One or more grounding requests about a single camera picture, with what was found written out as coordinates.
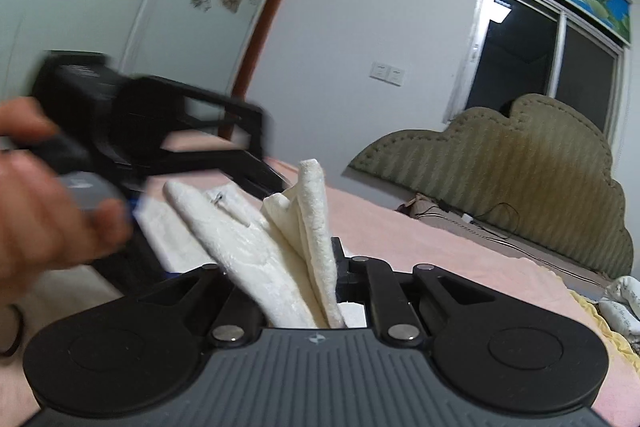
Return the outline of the person's left hand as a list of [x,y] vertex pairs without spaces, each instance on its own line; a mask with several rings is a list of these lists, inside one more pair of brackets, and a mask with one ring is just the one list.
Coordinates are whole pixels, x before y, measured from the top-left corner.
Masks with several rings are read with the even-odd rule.
[[129,212],[107,199],[87,215],[55,173],[26,150],[1,154],[1,303],[14,303],[40,275],[118,251],[131,235]]

